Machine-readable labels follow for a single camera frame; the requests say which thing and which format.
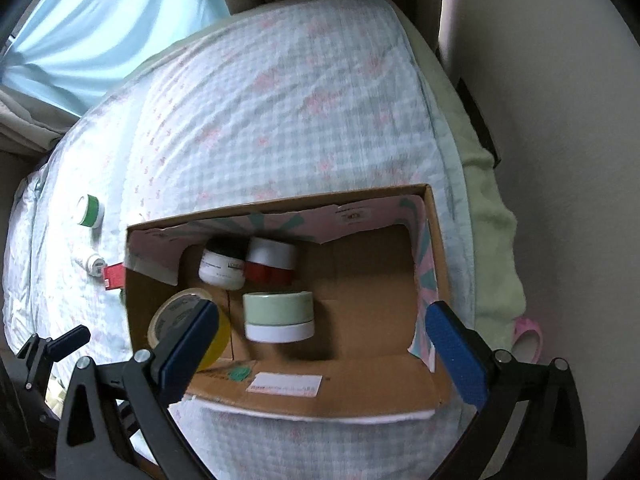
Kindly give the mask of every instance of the open cardboard box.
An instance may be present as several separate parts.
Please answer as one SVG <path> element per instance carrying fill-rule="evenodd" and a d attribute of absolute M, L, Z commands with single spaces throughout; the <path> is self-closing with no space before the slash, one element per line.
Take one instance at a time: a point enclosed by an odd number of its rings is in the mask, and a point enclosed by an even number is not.
<path fill-rule="evenodd" d="M 403 196 L 419 197 L 412 202 L 420 206 L 424 204 L 428 222 L 428 231 L 425 232 L 431 241 L 428 250 L 431 251 L 437 297 L 449 301 L 444 249 L 431 189 L 427 185 L 229 206 L 129 227 L 126 309 L 133 350 L 148 348 L 146 332 L 149 323 L 164 301 L 180 290 L 198 286 L 208 290 L 227 313 L 232 324 L 232 337 L 222 358 L 194 376 L 188 390 L 192 394 L 238 408 L 323 418 L 394 415 L 441 406 L 449 400 L 450 379 L 444 366 L 434 365 L 433 348 L 429 359 L 434 371 L 431 372 L 427 366 L 424 344 L 428 344 L 428 340 L 426 334 L 420 336 L 420 332 L 424 332 L 426 302 L 418 297 L 418 290 L 421 294 L 422 289 L 415 277 L 417 266 L 412 254 L 416 251 L 417 241 L 414 240 L 412 246 L 407 227 L 393 224 L 322 244 L 294 238 L 298 247 L 298 266 L 291 286 L 265 288 L 247 283 L 242 290 L 231 292 L 207 285 L 198 278 L 198 264 L 208 235 L 200 232 L 199 239 L 184 236 L 179 240 L 176 236 L 187 222 L 201 229 L 208 219 L 297 212 Z M 346 218 L 346 208 L 336 211 L 343 212 L 340 218 Z M 366 215 L 362 223 L 359 228 L 367 229 Z M 156 251 L 159 260 L 171 252 L 161 247 L 168 233 L 171 233 L 169 241 L 178 244 L 174 250 L 178 255 L 182 254 L 179 272 L 174 272 L 173 277 L 170 272 L 165 273 L 162 266 L 149 265 L 148 261 L 140 259 L 140 240 L 145 241 L 146 251 Z M 257 234 L 283 239 L 281 232 L 262 231 L 259 227 Z M 133 269 L 142 270 L 144 274 Z M 177 285 L 161 280 L 177 281 Z M 244 337 L 242 294 L 261 290 L 313 292 L 316 334 L 306 341 L 288 344 L 248 341 Z M 422 349 L 418 352 L 415 348 L 419 344 Z M 234 380 L 234 375 L 229 372 L 239 366 L 245 371 L 250 370 L 250 373 L 243 380 Z M 322 376 L 322 380 L 313 397 L 248 392 L 247 387 L 259 372 Z"/>

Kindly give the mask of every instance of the white quilt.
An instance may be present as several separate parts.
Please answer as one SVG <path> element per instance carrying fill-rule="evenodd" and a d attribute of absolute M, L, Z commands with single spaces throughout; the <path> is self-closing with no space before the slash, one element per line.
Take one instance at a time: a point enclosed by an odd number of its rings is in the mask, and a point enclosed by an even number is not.
<path fill-rule="evenodd" d="M 54 370 L 65 384 L 82 354 L 99 364 L 130 357 L 118 291 L 72 261 L 80 245 L 121 262 L 128 222 L 423 182 L 434 189 L 454 307 L 470 320 L 471 265 L 436 113 L 386 0 L 268 6 L 169 49 L 89 111 L 18 197 L 3 277 L 9 344 L 87 325 L 91 342 Z M 106 207 L 95 232 L 72 221 L 84 193 Z M 199 401 L 172 413 L 221 479 L 410 479 L 455 442 L 460 406 L 375 426 L 220 413 Z"/>

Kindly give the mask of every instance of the white jar with black lid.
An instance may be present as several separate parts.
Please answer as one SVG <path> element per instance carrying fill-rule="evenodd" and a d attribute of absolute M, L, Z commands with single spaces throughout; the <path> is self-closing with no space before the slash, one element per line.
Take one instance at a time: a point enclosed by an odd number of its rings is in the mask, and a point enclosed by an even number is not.
<path fill-rule="evenodd" d="M 242 288 L 247 244 L 246 238 L 215 237 L 209 240 L 200 260 L 200 279 L 226 290 Z"/>

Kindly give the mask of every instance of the bottle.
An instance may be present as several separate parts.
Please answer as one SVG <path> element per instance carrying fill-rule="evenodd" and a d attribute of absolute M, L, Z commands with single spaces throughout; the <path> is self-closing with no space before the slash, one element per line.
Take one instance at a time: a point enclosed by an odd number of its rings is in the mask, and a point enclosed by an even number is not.
<path fill-rule="evenodd" d="M 73 258 L 76 264 L 82 267 L 89 276 L 102 277 L 102 270 L 107 262 L 91 247 L 74 248 Z"/>

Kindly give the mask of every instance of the light blue curtain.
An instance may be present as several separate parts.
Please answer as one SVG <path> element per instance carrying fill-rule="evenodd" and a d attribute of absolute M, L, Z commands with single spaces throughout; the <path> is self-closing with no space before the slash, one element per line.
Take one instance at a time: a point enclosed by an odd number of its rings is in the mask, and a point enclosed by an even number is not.
<path fill-rule="evenodd" d="M 0 82 L 81 116 L 145 59 L 228 15 L 224 0 L 41 0 Z"/>

